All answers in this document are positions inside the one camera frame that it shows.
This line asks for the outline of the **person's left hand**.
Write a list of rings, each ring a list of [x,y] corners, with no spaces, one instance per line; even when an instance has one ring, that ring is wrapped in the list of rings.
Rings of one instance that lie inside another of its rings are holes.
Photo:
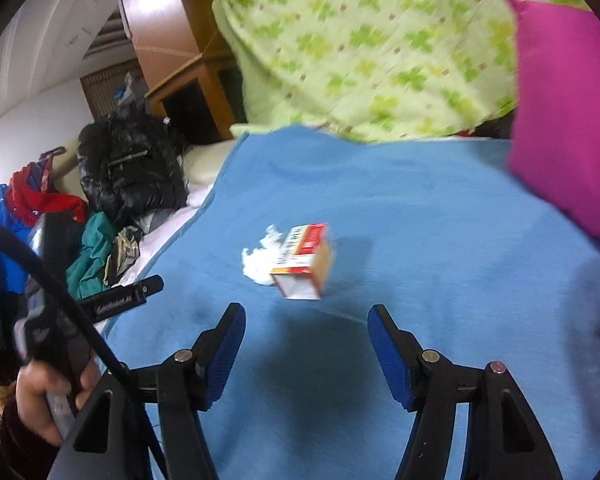
[[[71,384],[50,364],[30,361],[20,368],[16,381],[16,404],[20,422],[48,444],[61,446],[63,437],[54,422],[47,396],[70,396]]]

